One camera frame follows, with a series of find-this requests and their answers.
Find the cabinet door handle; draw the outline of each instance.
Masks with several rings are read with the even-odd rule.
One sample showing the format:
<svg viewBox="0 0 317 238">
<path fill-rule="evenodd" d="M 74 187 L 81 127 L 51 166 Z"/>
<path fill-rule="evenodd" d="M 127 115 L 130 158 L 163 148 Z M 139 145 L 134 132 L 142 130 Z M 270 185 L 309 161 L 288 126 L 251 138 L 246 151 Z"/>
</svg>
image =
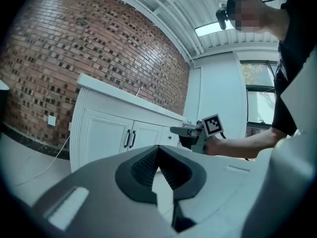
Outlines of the cabinet door handle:
<svg viewBox="0 0 317 238">
<path fill-rule="evenodd" d="M 134 137 L 133 137 L 132 145 L 129 146 L 130 148 L 134 146 L 134 140 L 135 140 L 135 137 L 137 136 L 137 133 L 135 133 L 135 130 L 132 131 L 132 133 L 134 134 Z"/>
<path fill-rule="evenodd" d="M 131 136 L 131 131 L 128 130 L 128 140 L 127 140 L 127 143 L 124 145 L 124 148 L 127 148 L 128 147 L 128 144 L 129 144 L 129 141 L 130 141 L 130 136 Z"/>
</svg>

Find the hand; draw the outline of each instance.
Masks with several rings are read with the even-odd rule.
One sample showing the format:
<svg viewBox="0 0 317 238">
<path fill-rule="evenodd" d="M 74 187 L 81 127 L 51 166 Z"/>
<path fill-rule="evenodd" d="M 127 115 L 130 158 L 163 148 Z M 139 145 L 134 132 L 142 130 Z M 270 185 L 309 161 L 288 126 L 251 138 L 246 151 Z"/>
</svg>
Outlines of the hand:
<svg viewBox="0 0 317 238">
<path fill-rule="evenodd" d="M 206 154 L 212 156 L 219 155 L 220 142 L 221 139 L 218 139 L 215 136 L 208 138 L 206 142 Z"/>
</svg>

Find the corrugated metal ceiling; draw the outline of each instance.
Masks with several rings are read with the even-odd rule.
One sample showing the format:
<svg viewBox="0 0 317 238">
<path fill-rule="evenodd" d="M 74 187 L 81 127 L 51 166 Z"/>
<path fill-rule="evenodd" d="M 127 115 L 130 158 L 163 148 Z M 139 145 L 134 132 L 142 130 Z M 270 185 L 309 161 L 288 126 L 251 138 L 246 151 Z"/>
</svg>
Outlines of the corrugated metal ceiling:
<svg viewBox="0 0 317 238">
<path fill-rule="evenodd" d="M 274 46 L 278 40 L 269 33 L 241 33 L 235 29 L 198 37 L 195 28 L 217 21 L 215 12 L 218 0 L 138 0 L 151 14 L 156 15 L 179 39 L 192 57 L 202 55 L 207 50 L 231 44 L 269 43 Z M 283 1 L 269 2 L 268 5 L 280 8 Z"/>
</svg>

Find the ceiling light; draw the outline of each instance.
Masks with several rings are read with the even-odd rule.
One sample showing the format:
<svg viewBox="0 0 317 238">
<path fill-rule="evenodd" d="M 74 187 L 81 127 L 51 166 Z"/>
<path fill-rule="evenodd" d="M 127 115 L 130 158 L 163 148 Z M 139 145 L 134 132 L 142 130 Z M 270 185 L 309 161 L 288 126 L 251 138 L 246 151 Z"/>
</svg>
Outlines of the ceiling light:
<svg viewBox="0 0 317 238">
<path fill-rule="evenodd" d="M 226 30 L 234 28 L 231 25 L 230 20 L 226 21 L 226 25 L 227 25 Z M 220 32 L 220 31 L 223 31 L 223 30 L 220 28 L 220 25 L 219 25 L 219 23 L 217 21 L 217 22 L 214 22 L 214 23 L 211 23 L 211 24 L 208 24 L 208 25 L 204 25 L 204 26 L 200 26 L 198 28 L 195 28 L 195 31 L 196 31 L 197 35 L 200 37 L 200 36 L 203 36 L 203 35 L 206 35 L 206 34 L 212 34 L 212 33 Z"/>
</svg>

